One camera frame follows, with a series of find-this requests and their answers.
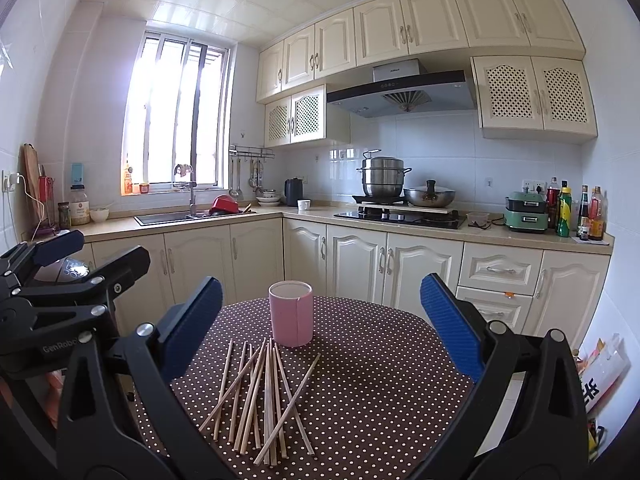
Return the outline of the steel kitchen sink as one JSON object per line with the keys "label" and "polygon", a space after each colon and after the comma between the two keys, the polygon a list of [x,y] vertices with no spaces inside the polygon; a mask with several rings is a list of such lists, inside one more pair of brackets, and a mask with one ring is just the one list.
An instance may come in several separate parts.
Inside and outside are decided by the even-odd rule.
{"label": "steel kitchen sink", "polygon": [[210,220],[233,216],[246,216],[247,214],[254,214],[254,211],[252,211],[251,209],[240,210],[239,212],[208,210],[197,212],[196,214],[189,214],[188,212],[171,212],[170,214],[142,214],[141,216],[135,216],[134,221],[137,222],[139,226],[164,226],[165,224],[169,223]]}

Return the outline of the silver rice cooker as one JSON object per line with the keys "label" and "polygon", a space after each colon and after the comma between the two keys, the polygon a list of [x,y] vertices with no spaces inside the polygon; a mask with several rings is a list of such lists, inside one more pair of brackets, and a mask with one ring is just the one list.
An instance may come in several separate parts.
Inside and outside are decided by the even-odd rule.
{"label": "silver rice cooker", "polygon": [[66,257],[40,268],[34,281],[40,284],[71,283],[90,274],[90,268],[82,261]]}

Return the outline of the small dark jar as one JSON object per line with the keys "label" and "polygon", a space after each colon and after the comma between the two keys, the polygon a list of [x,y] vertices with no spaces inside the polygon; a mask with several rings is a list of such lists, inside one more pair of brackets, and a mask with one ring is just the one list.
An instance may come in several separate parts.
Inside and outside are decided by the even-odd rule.
{"label": "small dark jar", "polygon": [[58,228],[60,230],[69,230],[72,227],[72,216],[70,215],[70,203],[58,203]]}

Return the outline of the white bowl on counter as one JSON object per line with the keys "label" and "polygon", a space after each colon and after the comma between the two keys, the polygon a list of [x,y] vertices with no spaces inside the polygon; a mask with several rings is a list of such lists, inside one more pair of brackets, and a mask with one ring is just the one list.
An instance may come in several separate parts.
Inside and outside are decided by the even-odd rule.
{"label": "white bowl on counter", "polygon": [[96,208],[89,210],[90,219],[94,223],[102,223],[108,219],[110,210],[108,208]]}

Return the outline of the chrome sink faucet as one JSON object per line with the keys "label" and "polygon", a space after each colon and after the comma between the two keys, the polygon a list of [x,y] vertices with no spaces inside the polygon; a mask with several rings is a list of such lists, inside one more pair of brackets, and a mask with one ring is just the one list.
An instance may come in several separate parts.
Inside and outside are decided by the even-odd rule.
{"label": "chrome sink faucet", "polygon": [[189,192],[189,217],[196,215],[195,189],[198,182],[195,180],[195,170],[190,164],[175,164],[172,170],[171,186],[174,190]]}

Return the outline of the pink cylindrical utensil cup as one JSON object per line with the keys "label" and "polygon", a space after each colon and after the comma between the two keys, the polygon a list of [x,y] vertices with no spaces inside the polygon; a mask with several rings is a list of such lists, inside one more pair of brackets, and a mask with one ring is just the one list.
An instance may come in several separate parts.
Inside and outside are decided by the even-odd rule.
{"label": "pink cylindrical utensil cup", "polygon": [[314,291],[300,281],[283,281],[269,287],[272,339],[280,346],[309,344],[314,334]]}

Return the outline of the black gas stove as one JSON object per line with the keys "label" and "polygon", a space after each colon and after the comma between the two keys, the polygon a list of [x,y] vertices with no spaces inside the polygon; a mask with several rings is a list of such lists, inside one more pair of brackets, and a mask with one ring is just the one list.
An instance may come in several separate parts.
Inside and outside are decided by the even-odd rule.
{"label": "black gas stove", "polygon": [[460,229],[468,218],[457,209],[419,207],[405,197],[369,200],[366,196],[355,196],[354,200],[354,210],[338,212],[334,217],[447,230]]}

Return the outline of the red colander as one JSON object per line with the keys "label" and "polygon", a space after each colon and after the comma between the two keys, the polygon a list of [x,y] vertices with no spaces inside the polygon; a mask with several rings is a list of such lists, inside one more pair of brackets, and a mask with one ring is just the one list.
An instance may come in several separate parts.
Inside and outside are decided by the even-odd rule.
{"label": "red colander", "polygon": [[212,206],[209,208],[210,216],[224,216],[225,214],[238,214],[240,206],[230,195],[222,194],[217,196]]}

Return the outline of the green electric cooker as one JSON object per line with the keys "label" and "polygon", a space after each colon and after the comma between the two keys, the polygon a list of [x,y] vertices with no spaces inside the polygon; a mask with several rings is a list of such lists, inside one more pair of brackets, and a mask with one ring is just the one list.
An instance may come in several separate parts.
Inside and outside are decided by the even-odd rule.
{"label": "green electric cooker", "polygon": [[543,233],[548,229],[546,198],[525,191],[510,193],[506,196],[504,223],[512,231]]}

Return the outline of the stacked white bowls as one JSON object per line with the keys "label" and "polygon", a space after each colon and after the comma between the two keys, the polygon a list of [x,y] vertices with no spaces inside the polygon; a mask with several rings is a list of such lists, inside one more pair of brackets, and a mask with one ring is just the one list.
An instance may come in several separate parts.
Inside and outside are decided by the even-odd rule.
{"label": "stacked white bowls", "polygon": [[282,195],[276,190],[262,190],[256,195],[260,206],[275,207],[281,203]]}

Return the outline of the white shopping bag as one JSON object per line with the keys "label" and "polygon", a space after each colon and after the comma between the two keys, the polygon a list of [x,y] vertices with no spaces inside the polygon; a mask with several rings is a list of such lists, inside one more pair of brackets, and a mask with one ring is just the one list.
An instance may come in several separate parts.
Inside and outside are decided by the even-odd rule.
{"label": "white shopping bag", "polygon": [[607,340],[599,338],[579,349],[577,368],[587,413],[605,397],[628,366],[620,333],[614,333]]}

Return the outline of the stainless steel steamer pot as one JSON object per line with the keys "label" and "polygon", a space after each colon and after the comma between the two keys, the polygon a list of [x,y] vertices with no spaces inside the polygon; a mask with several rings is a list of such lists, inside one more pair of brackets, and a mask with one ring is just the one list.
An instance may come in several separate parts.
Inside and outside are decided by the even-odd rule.
{"label": "stainless steel steamer pot", "polygon": [[401,196],[405,175],[411,171],[402,159],[378,156],[381,150],[362,152],[361,166],[357,169],[361,176],[363,193],[369,198],[386,200]]}

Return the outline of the dark soy sauce bottle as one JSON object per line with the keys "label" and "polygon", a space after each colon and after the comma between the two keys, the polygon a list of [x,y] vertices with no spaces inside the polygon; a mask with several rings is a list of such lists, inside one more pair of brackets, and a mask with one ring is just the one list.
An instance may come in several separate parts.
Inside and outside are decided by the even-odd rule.
{"label": "dark soy sauce bottle", "polygon": [[577,236],[580,240],[589,240],[589,186],[582,186],[577,220]]}

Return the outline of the orange sauce bottle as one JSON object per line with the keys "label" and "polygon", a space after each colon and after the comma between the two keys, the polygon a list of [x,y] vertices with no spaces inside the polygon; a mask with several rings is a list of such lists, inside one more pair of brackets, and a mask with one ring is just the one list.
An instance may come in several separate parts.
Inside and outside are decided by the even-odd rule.
{"label": "orange sauce bottle", "polygon": [[589,204],[589,238],[590,240],[603,240],[603,194],[599,185],[595,186],[591,193]]}

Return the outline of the window with frame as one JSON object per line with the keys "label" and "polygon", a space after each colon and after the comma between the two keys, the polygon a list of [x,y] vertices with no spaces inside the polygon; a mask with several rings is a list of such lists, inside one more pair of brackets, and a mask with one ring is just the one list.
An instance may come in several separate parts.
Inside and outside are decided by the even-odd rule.
{"label": "window with frame", "polygon": [[195,191],[226,183],[230,50],[146,32],[134,61],[122,128],[123,196],[163,193],[175,164],[190,164]]}

